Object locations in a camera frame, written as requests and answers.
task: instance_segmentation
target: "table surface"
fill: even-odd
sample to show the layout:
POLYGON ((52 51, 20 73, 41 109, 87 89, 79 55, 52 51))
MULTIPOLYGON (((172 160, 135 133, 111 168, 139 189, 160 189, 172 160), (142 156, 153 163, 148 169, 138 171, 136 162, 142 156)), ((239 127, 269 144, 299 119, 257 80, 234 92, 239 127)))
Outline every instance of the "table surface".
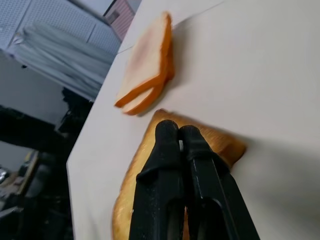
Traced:
POLYGON ((143 0, 67 162, 76 239, 112 239, 123 177, 160 108, 248 143, 232 175, 262 240, 318 239, 319 10, 317 0, 143 0), (163 10, 176 77, 151 111, 124 115, 114 102, 131 46, 163 10))

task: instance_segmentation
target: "white cabinet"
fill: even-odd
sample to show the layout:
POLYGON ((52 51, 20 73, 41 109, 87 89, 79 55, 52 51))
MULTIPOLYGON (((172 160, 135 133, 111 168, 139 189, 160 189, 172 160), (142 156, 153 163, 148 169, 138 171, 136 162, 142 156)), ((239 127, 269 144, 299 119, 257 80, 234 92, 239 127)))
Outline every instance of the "white cabinet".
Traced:
POLYGON ((49 24, 114 55, 121 44, 108 25, 67 0, 1 0, 0 49, 33 23, 49 24))

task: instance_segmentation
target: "gray cloth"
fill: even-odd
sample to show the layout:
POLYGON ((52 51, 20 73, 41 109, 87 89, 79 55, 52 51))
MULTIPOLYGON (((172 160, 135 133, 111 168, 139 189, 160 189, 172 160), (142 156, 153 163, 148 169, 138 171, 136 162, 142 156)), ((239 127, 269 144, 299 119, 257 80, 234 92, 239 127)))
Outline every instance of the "gray cloth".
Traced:
POLYGON ((95 100, 115 55, 46 24, 18 34, 14 56, 65 88, 95 100))

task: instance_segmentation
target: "white bread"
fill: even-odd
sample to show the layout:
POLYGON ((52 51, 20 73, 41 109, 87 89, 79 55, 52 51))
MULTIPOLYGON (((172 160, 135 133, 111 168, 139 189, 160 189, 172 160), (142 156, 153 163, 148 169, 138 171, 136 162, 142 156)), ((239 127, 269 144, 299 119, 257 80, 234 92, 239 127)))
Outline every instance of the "white bread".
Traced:
POLYGON ((115 106, 122 108, 143 92, 165 82, 172 37, 171 17, 163 12, 132 49, 115 106))
POLYGON ((122 108, 122 112, 127 115, 137 115, 145 111, 162 93, 166 84, 175 76, 173 44, 171 42, 167 56, 166 79, 163 84, 159 84, 141 93, 134 100, 127 103, 122 108))
MULTIPOLYGON (((187 117, 169 113, 163 109, 157 110, 149 123, 142 142, 137 149, 132 162, 124 176, 119 196, 115 202, 112 214, 113 240, 128 240, 131 215, 134 203, 136 176, 141 172, 155 145, 155 129, 159 122, 172 120, 180 127, 196 126, 214 152, 216 152, 230 167, 244 154, 246 145, 232 135, 215 128, 203 125, 187 117)), ((184 221, 183 239, 188 240, 187 216, 184 221)))

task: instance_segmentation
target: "bread slice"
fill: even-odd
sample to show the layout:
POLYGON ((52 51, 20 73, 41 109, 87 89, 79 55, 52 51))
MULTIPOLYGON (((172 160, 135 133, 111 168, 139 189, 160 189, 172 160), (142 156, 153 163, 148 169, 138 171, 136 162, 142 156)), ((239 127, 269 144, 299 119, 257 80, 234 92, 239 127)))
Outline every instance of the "bread slice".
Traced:
MULTIPOLYGON (((113 240, 128 240, 131 215, 136 190, 136 176, 141 172, 155 145, 155 129, 159 122, 172 120, 180 127, 196 126, 214 152, 216 152, 230 167, 244 154, 246 145, 228 133, 203 125, 187 117, 169 113, 163 109, 157 110, 149 123, 142 142, 124 176, 120 194, 115 202, 112 214, 113 240)), ((185 218, 184 240, 189 239, 188 224, 185 218)))
POLYGON ((144 32, 132 49, 115 106, 122 108, 143 92, 163 85, 172 38, 171 17, 163 12, 144 32))
POLYGON ((173 44, 171 42, 167 56, 167 75, 165 82, 155 86, 137 96, 134 100, 124 105, 122 112, 127 115, 137 115, 145 111, 161 94, 166 84, 175 76, 173 44))

